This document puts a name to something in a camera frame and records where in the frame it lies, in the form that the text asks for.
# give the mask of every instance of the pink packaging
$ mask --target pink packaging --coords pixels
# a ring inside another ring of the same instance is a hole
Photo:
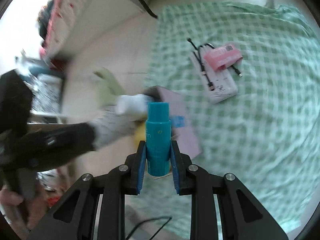
[[[214,71],[217,71],[230,67],[242,59],[242,55],[233,44],[227,43],[221,47],[212,49],[204,55],[204,59]]]

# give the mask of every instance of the bottle cap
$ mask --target bottle cap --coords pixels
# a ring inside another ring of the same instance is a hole
[[[169,104],[165,102],[148,103],[149,122],[169,121]]]

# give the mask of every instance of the barcode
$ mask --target barcode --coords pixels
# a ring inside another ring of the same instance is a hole
[[[227,46],[226,46],[226,50],[227,50],[227,51],[231,51],[231,50],[233,50],[233,48],[232,48],[232,46],[227,45]]]

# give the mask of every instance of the green checkered bed sheet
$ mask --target green checkered bed sheet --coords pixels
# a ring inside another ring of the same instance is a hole
[[[232,42],[243,54],[231,74],[238,94],[213,104],[189,54],[196,45]],[[193,163],[234,173],[289,232],[320,176],[320,46],[303,15],[225,1],[167,6],[159,15],[147,86],[184,95],[203,153]],[[172,176],[145,177],[132,202],[149,216],[173,215],[167,229],[188,238],[191,198],[177,196]]]

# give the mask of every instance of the white power bank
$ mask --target white power bank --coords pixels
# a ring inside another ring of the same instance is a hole
[[[210,98],[213,103],[218,103],[222,100],[225,100],[229,97],[232,97],[238,93],[238,87],[236,86],[235,81],[233,80],[230,72],[228,69],[214,71],[212,67],[208,65],[206,60],[204,59],[204,55],[209,52],[212,48],[209,46],[205,46],[200,49],[201,54],[201,61],[204,65],[204,68],[207,72],[207,76],[209,77],[210,81],[214,85],[214,90],[210,91],[208,87],[208,80],[207,78],[201,74],[201,66],[198,62],[197,58],[191,52],[190,59],[195,67],[196,72],[200,76],[201,82],[204,86],[204,91],[206,95]]]

